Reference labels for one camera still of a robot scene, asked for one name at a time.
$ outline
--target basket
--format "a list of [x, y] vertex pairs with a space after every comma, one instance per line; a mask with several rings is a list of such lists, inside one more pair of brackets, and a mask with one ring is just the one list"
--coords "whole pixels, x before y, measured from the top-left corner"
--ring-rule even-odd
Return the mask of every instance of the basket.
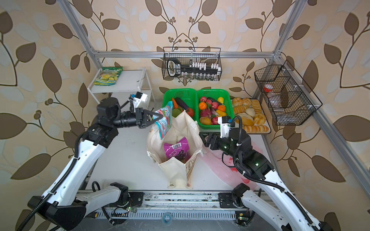
[[[322, 106], [322, 102], [303, 78], [302, 83], [297, 83], [288, 70], [285, 63], [269, 65], [254, 72], [255, 80], [276, 125], [299, 126]], [[275, 95], [268, 93], [271, 89]], [[312, 92], [318, 101], [312, 102], [305, 92]]]
[[197, 118], [196, 115], [199, 114], [198, 108], [198, 98], [196, 96], [196, 90], [192, 88], [180, 88], [180, 89], [170, 89], [164, 93], [163, 104], [162, 107], [164, 108], [172, 98], [179, 97], [186, 103], [186, 105], [194, 110], [194, 120]]
[[184, 85], [192, 80], [220, 81], [220, 52], [214, 47], [164, 47], [163, 79], [179, 79]]
[[199, 127], [203, 128], [203, 129], [214, 129], [214, 130], [217, 129], [217, 130], [220, 130], [220, 125], [204, 125], [204, 124], [201, 124], [199, 122], [200, 110], [199, 110], [198, 104], [199, 104], [199, 100], [202, 96], [212, 97], [215, 100], [217, 100], [219, 97], [223, 97], [223, 100], [224, 100], [223, 104], [226, 107], [226, 114], [228, 116], [230, 116], [232, 119], [234, 118], [234, 110], [232, 109], [230, 95], [226, 90], [222, 90], [222, 89], [203, 89], [203, 90], [197, 91], [196, 94], [197, 94], [197, 101], [196, 101], [197, 102], [197, 111], [195, 112], [195, 116], [196, 116], [196, 120], [198, 121]]

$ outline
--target carrot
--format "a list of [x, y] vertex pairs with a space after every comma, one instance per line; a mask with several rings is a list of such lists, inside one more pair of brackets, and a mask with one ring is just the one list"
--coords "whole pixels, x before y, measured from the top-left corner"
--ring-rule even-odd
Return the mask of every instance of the carrot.
[[172, 104], [174, 105], [174, 108], [179, 108], [174, 98], [172, 98]]

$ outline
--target yellow and green package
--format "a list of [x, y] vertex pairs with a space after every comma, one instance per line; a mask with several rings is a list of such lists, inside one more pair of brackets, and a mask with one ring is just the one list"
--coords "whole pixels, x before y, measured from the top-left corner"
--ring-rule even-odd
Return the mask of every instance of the yellow and green package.
[[94, 85], [114, 85], [122, 70], [122, 67], [103, 67], [102, 72], [95, 79]]

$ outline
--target wire mesh basket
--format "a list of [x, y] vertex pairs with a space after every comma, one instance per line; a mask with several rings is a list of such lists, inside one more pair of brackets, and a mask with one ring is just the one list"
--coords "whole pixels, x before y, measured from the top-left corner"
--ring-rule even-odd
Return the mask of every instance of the wire mesh basket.
[[163, 79], [220, 81], [220, 52], [215, 47], [164, 47]]
[[[302, 76], [299, 75], [302, 83], [297, 83], [289, 70], [286, 62], [269, 65], [255, 71], [255, 80], [276, 125], [298, 126], [318, 110], [322, 102]], [[317, 101], [307, 95], [315, 96]]]

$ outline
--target gray floor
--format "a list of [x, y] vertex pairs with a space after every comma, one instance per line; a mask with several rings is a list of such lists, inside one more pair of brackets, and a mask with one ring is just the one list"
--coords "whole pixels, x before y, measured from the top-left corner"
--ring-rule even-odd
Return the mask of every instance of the gray floor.
[[173, 220], [170, 225], [161, 220], [134, 220], [128, 219], [125, 223], [112, 226], [105, 219], [83, 219], [73, 231], [275, 231], [275, 229], [255, 214], [248, 227], [239, 227], [232, 221], [204, 221], [204, 220]]

